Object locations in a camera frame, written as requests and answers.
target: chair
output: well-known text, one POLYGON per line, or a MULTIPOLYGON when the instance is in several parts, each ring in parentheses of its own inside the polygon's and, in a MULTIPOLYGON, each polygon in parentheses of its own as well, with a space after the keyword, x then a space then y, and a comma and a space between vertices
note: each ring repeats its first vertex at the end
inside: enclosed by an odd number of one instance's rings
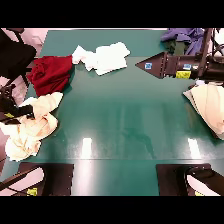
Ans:
POLYGON ((20 34, 24 32, 24 28, 6 29, 13 31, 19 42, 11 40, 0 28, 0 77, 10 79, 6 83, 7 86, 21 75, 28 87, 26 72, 30 72, 31 68, 27 66, 34 60, 36 49, 23 43, 20 34))

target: table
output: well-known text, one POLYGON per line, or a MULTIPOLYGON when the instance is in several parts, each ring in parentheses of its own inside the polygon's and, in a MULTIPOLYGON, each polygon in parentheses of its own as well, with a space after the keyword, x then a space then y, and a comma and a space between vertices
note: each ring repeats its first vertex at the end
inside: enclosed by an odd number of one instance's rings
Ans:
MULTIPOLYGON (((27 162, 74 163, 72 195, 159 195, 155 165, 208 162, 224 175, 224 142, 214 139, 182 95, 193 80, 159 80, 135 66, 163 51, 159 30, 49 31, 41 56, 67 56, 78 45, 123 42, 127 68, 98 76, 83 64, 53 115, 59 126, 27 162), (83 141, 92 140, 91 147, 83 141)), ((32 85, 27 97, 36 96, 32 85)), ((8 159, 0 180, 18 170, 8 159)))

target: yellow label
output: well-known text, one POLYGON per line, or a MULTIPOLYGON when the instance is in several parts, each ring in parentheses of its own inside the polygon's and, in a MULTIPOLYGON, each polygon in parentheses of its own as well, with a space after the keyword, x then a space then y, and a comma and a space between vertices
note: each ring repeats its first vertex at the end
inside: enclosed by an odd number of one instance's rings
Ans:
POLYGON ((195 191, 195 196, 204 196, 204 195, 199 193, 199 192, 197 192, 197 191, 195 191))
POLYGON ((189 79, 191 71, 177 71, 176 78, 178 79, 189 79))
POLYGON ((5 114, 6 117, 13 118, 14 116, 10 113, 5 114))
POLYGON ((37 196, 37 188, 28 189, 27 194, 31 194, 33 196, 37 196))

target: crumpled cloth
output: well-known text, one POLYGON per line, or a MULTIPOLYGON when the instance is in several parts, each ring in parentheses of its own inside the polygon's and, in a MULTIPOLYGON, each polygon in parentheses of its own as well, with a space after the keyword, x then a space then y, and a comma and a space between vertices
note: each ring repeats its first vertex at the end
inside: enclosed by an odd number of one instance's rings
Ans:
POLYGON ((62 93, 55 92, 38 99, 30 97, 20 106, 32 105, 35 119, 27 119, 26 115, 18 118, 21 124, 4 125, 0 128, 5 135, 10 135, 6 142, 5 151, 10 160, 20 161, 29 156, 36 156, 41 142, 57 127, 58 120, 50 114, 56 109, 63 97, 62 93))
POLYGON ((78 64, 82 61, 88 71, 96 69, 98 75, 103 75, 127 67, 125 57, 129 54, 130 51, 122 42, 98 47, 96 53, 86 51, 81 46, 78 46, 72 54, 72 63, 78 64))
POLYGON ((224 137, 224 88, 213 83, 199 85, 183 93, 207 125, 224 137))
POLYGON ((200 51, 204 31, 201 28, 169 28, 162 36, 161 41, 176 40, 177 42, 188 42, 190 46, 186 55, 195 55, 200 51))
POLYGON ((62 92, 70 78, 72 55, 44 56, 34 60, 34 63, 35 66, 27 78, 33 84, 37 96, 62 92))

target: red cloth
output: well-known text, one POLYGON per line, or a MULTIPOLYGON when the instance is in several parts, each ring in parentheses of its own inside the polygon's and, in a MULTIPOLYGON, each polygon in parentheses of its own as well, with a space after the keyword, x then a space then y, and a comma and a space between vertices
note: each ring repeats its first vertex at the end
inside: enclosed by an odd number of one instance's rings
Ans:
POLYGON ((34 61, 35 66, 27 76, 34 85, 37 96, 61 92, 69 81, 72 55, 66 57, 44 56, 34 61))

